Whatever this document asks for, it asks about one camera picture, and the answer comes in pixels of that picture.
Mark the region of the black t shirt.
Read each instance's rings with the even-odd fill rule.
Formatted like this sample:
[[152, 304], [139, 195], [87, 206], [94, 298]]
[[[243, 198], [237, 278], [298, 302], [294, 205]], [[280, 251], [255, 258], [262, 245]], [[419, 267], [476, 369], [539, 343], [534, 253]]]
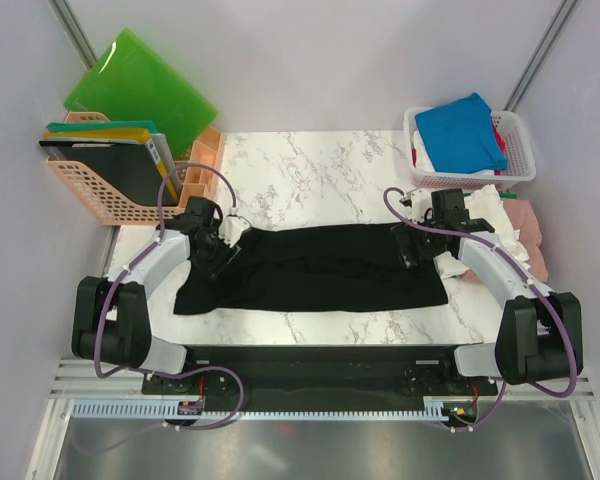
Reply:
[[447, 304], [433, 263], [407, 266], [393, 229], [393, 224], [253, 228], [242, 236], [239, 253], [217, 277], [191, 267], [173, 312], [362, 313]]

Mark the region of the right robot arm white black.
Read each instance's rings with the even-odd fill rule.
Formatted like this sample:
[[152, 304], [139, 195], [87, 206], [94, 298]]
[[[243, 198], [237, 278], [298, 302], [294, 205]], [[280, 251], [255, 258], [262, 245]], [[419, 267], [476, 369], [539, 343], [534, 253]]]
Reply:
[[481, 280], [502, 312], [494, 342], [454, 348], [453, 359], [438, 368], [440, 386], [457, 394], [474, 377], [491, 377], [529, 384], [556, 398], [571, 395], [584, 360], [579, 300], [533, 276], [487, 220], [470, 215], [461, 190], [435, 191], [430, 203], [420, 221], [392, 212], [399, 221], [392, 233], [405, 265], [449, 253]]

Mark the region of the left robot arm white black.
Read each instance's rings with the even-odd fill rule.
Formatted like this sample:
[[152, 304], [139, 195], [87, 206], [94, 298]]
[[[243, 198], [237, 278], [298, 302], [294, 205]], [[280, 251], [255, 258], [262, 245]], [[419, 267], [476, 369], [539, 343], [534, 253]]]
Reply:
[[79, 283], [71, 337], [72, 353], [92, 360], [96, 374], [104, 363], [116, 371], [133, 369], [164, 374], [178, 393], [199, 382], [199, 369], [186, 360], [187, 348], [153, 335], [149, 299], [185, 262], [205, 280], [215, 280], [240, 252], [239, 240], [251, 224], [231, 208], [194, 197], [185, 211], [161, 218], [155, 233], [136, 255], [105, 277], [87, 276]]

